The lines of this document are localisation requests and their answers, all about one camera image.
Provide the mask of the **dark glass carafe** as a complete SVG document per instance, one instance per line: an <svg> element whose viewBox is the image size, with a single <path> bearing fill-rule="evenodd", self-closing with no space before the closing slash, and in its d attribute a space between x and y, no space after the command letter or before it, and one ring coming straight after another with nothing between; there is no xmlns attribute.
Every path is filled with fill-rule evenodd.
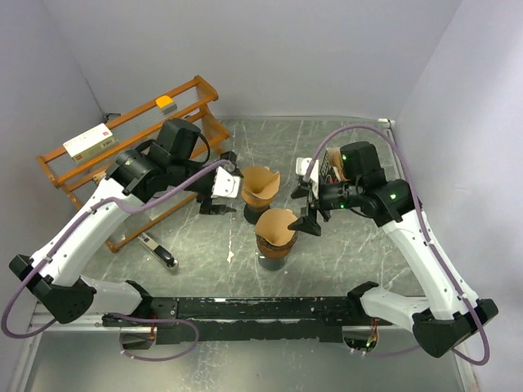
<svg viewBox="0 0 523 392"><path fill-rule="evenodd" d="M256 207L246 204L244 206L244 219L251 225L255 225L262 214L270 209L270 205Z"/></svg>

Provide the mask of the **brown paper coffee filter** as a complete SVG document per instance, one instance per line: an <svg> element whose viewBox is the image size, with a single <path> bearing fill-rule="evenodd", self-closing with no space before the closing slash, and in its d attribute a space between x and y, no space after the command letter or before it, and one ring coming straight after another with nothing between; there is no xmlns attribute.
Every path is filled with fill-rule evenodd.
<svg viewBox="0 0 523 392"><path fill-rule="evenodd" d="M278 193L281 180L278 171L271 171L269 167L249 166L244 168L243 174L242 191L259 198L273 198Z"/></svg>

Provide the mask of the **orange coffee filter box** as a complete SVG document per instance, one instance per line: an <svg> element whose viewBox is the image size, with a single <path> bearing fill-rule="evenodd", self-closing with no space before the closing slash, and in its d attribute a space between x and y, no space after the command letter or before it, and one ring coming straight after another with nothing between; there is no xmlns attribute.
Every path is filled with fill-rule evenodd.
<svg viewBox="0 0 523 392"><path fill-rule="evenodd" d="M320 166L320 181L322 184L332 184L345 181L344 160L341 148L327 148Z"/></svg>

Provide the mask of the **grey glass carafe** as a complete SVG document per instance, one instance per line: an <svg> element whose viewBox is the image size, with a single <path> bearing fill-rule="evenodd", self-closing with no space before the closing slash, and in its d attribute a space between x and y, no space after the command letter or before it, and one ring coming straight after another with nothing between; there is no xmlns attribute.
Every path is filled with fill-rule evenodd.
<svg viewBox="0 0 523 392"><path fill-rule="evenodd" d="M285 257L280 257L280 258L267 257L262 254L259 254L258 255L258 264L265 270L278 271L285 267L286 258Z"/></svg>

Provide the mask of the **clear glass ribbed dripper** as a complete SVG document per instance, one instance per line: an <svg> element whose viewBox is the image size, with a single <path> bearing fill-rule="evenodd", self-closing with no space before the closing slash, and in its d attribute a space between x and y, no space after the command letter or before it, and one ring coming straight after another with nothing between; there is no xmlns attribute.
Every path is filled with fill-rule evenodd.
<svg viewBox="0 0 523 392"><path fill-rule="evenodd" d="M268 249L270 251L278 252L287 249L291 249L294 243L297 241L298 234L295 232L293 236L284 244L273 244L268 241L265 237L262 237L260 234L256 234L257 246L259 248Z"/></svg>

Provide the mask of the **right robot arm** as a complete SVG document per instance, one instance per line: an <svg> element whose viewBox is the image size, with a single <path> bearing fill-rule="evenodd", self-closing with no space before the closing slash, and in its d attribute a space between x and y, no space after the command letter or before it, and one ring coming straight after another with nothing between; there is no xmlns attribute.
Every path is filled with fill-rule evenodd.
<svg viewBox="0 0 523 392"><path fill-rule="evenodd" d="M378 152L369 142L344 145L341 180L328 181L326 162L298 158L298 186L293 198L305 198L302 214L290 230L319 236L317 217L326 221L334 210L351 210L372 220L407 260L423 290L421 297L389 292L374 282L347 294L347 317L355 324L383 319L412 332L418 345L439 358L454 349L498 314L491 299L481 299L463 281L439 243L427 218L417 212L406 180L388 180Z"/></svg>

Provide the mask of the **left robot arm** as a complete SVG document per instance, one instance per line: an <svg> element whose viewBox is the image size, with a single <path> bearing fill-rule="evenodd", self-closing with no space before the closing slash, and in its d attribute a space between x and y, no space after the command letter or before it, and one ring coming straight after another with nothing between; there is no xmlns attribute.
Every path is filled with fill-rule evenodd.
<svg viewBox="0 0 523 392"><path fill-rule="evenodd" d="M139 284L105 282L82 275L105 240L130 216L187 190L197 195L200 211L213 214L215 198L236 198L242 178L236 155L226 151L216 161L191 159L197 141L206 138L183 119L163 123L156 138L122 152L93 195L74 218L32 256L17 255L9 264L58 323L84 314L120 313L132 325L148 323L152 298Z"/></svg>

